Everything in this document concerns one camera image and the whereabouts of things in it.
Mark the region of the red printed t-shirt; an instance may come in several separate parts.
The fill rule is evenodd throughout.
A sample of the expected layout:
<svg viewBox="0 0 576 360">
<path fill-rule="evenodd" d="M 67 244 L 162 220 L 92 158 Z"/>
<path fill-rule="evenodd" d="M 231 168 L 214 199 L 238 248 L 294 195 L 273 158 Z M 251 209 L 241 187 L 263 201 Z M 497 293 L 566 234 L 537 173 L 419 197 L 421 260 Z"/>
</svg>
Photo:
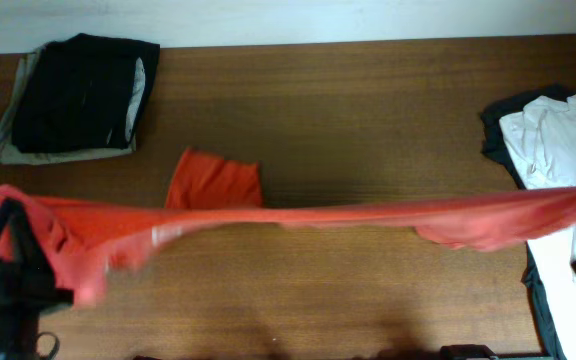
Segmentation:
<svg viewBox="0 0 576 360">
<path fill-rule="evenodd" d="M 0 206 L 20 202 L 55 271 L 76 305 L 104 294 L 110 269 L 137 269 L 166 243 L 235 223 L 284 227 L 375 225 L 412 227 L 452 248 L 496 251 L 576 223 L 576 187 L 524 190 L 467 198 L 310 208 L 265 208 L 258 167 L 186 151 L 162 208 L 136 208 L 29 195 L 4 184 Z"/>
</svg>

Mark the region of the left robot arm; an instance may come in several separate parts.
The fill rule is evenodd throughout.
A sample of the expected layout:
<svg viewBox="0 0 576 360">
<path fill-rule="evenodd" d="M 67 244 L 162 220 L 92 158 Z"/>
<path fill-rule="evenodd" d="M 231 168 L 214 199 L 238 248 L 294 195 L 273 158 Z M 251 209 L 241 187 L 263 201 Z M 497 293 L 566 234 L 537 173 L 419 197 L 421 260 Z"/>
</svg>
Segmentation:
<svg viewBox="0 0 576 360">
<path fill-rule="evenodd" d="M 57 286 L 23 205 L 5 200 L 0 206 L 0 359 L 55 359 L 60 340 L 41 332 L 39 320 L 73 302 L 74 292 Z"/>
</svg>

